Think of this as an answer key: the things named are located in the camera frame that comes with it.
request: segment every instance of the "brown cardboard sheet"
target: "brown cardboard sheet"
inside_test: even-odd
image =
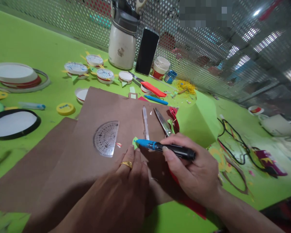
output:
[[[153,108],[157,107],[168,120],[168,106],[93,87],[88,90],[70,141],[47,181],[24,232],[45,232],[55,227],[95,179],[114,167],[117,157],[126,152],[133,138],[143,138],[143,106],[147,110],[150,139],[160,141],[165,134]],[[122,147],[115,146],[113,157],[106,158],[94,148],[93,136],[100,125],[114,120],[120,122],[116,142],[121,143]],[[151,193],[147,203],[148,212],[155,205],[182,198],[183,191],[172,179],[162,153],[146,149],[141,149],[141,152],[142,159],[148,161],[149,167]]]
[[[0,178],[0,211],[31,213],[64,151],[76,120],[64,118]]]

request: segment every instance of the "black smartphone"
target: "black smartphone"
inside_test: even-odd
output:
[[[149,75],[158,40],[159,35],[156,32],[148,28],[143,29],[135,68],[136,72]]]

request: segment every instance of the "gold ring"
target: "gold ring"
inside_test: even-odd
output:
[[[127,167],[129,167],[130,169],[133,169],[133,164],[132,164],[132,162],[130,162],[130,161],[124,161],[124,162],[122,162],[121,164],[125,164]]]

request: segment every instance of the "blue paint jar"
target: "blue paint jar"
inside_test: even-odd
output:
[[[173,70],[169,70],[164,80],[166,83],[172,84],[172,82],[175,80],[176,77],[177,77],[177,73],[174,72]]]

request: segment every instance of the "scissors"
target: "scissors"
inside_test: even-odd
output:
[[[169,137],[172,134],[171,128],[167,121],[163,118],[162,114],[159,112],[157,108],[154,109],[155,115],[158,118],[158,121],[160,122],[161,126],[163,127],[163,130],[167,137]]]

